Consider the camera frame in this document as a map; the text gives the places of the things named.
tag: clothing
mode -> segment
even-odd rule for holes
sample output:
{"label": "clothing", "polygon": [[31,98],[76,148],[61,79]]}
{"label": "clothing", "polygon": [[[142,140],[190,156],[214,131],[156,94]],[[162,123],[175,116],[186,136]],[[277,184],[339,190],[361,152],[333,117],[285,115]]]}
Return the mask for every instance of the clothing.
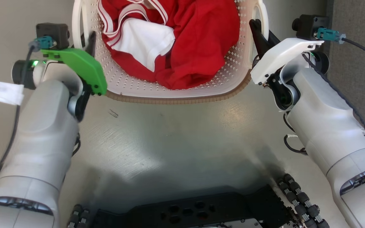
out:
{"label": "clothing", "polygon": [[[169,89],[210,81],[239,40],[233,0],[100,0],[99,13],[114,61],[129,75]],[[139,59],[133,52],[149,54]]]}

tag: white stripe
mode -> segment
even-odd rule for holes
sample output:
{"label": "white stripe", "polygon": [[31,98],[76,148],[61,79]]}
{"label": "white stripe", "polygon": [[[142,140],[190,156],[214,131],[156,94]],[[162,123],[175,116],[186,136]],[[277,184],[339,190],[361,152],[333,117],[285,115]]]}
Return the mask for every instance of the white stripe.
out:
{"label": "white stripe", "polygon": [[113,40],[108,41],[107,45],[109,45],[109,46],[115,45],[118,42],[118,40],[121,38],[121,36],[122,36],[122,34],[120,34],[120,36],[116,36],[115,38],[113,38]]}
{"label": "white stripe", "polygon": [[161,17],[163,18],[164,25],[165,25],[168,21],[168,15],[167,15],[167,12],[165,11],[165,9],[163,8],[163,6],[160,4],[160,2],[158,2],[158,0],[148,0],[148,1],[160,13]]}
{"label": "white stripe", "polygon": [[126,6],[121,12],[120,12],[120,15],[119,15],[119,19],[118,19],[118,28],[116,29],[116,31],[107,31],[107,32],[104,32],[105,35],[116,35],[119,31],[119,28],[120,28],[120,25],[122,23],[122,20],[130,13],[140,13],[142,14],[145,19],[147,21],[148,20],[148,17],[146,15],[146,11],[145,9],[143,8],[143,6],[141,6],[140,4],[130,4],[128,6]]}
{"label": "white stripe", "polygon": [[131,13],[140,13],[141,15],[143,15],[143,17],[145,17],[145,19],[150,22],[150,20],[148,19],[147,15],[146,15],[146,12],[144,11],[141,11],[141,10],[131,10],[131,11],[127,11],[127,12],[124,12],[122,10],[122,13],[120,15],[120,18],[118,20],[118,28],[116,29],[115,32],[104,32],[105,35],[107,35],[108,37],[115,37],[117,36],[117,34],[119,33],[119,30],[121,29],[122,27],[122,20],[128,15],[128,14],[131,14]]}
{"label": "white stripe", "polygon": [[102,5],[102,0],[98,1],[98,12],[100,13],[100,17],[104,22],[104,32],[112,32],[113,31],[113,21],[111,16],[109,16],[108,12],[104,9]]}

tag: gray carpet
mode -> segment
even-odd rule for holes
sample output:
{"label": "gray carpet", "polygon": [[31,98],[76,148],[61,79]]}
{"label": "gray carpet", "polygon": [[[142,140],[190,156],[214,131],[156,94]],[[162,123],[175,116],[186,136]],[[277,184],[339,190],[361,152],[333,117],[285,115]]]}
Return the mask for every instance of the gray carpet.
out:
{"label": "gray carpet", "polygon": [[[365,46],[365,0],[335,0],[332,29]],[[329,58],[329,79],[365,119],[365,52],[348,43],[332,43]]]}

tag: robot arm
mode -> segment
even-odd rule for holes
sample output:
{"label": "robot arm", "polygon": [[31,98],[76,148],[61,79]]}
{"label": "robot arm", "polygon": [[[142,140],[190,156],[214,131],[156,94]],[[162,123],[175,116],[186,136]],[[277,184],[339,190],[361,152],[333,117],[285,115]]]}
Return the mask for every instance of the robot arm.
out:
{"label": "robot arm", "polygon": [[[107,89],[92,52],[67,48],[66,25],[45,23],[36,29],[43,37],[32,45],[43,48],[47,40],[43,56],[54,60],[29,65],[19,60],[12,69],[16,84],[24,82],[25,88],[35,91],[20,114],[15,140],[0,171],[1,228],[60,226],[58,197],[70,167],[78,123],[90,95],[105,94]],[[94,50],[94,44],[95,33],[87,50]],[[27,69],[24,80],[22,69]]]}
{"label": "robot arm", "polygon": [[[319,22],[321,17],[311,18]],[[260,38],[258,21],[250,25],[262,56],[252,69],[252,80],[271,88],[277,107],[288,113],[288,123],[328,179],[346,222],[353,228],[365,228],[365,129],[353,116],[353,109],[315,70],[319,64],[321,71],[327,70],[322,65],[325,56],[313,53],[323,41],[306,36],[271,43]],[[311,27],[307,32],[313,33]]]}
{"label": "robot arm", "polygon": [[70,92],[42,82],[22,111],[0,172],[0,227],[59,227],[58,196],[78,134]]}

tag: mounting hole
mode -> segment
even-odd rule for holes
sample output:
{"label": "mounting hole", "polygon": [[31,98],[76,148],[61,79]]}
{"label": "mounting hole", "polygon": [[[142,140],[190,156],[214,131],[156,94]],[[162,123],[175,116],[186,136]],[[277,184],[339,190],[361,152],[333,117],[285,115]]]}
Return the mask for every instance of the mounting hole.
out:
{"label": "mounting hole", "polygon": [[210,212],[215,212],[216,211],[216,207],[215,207],[215,205],[209,205],[209,211]]}
{"label": "mounting hole", "polygon": [[177,224],[181,221],[181,218],[178,215],[173,215],[170,217],[171,224]]}
{"label": "mounting hole", "polygon": [[191,208],[186,208],[182,211],[182,214],[184,216],[191,216],[194,214],[194,211]]}
{"label": "mounting hole", "polygon": [[164,212],[161,212],[160,219],[164,220],[165,218],[167,218],[167,215]]}
{"label": "mounting hole", "polygon": [[196,207],[197,209],[203,209],[203,208],[205,207],[205,203],[204,203],[203,201],[197,201],[197,202],[195,203],[195,207]]}
{"label": "mounting hole", "polygon": [[179,209],[180,209],[180,207],[178,205],[171,205],[168,208],[168,211],[171,212],[171,213],[177,213]]}
{"label": "mounting hole", "polygon": [[202,220],[206,220],[208,218],[208,214],[205,211],[198,212],[197,217]]}

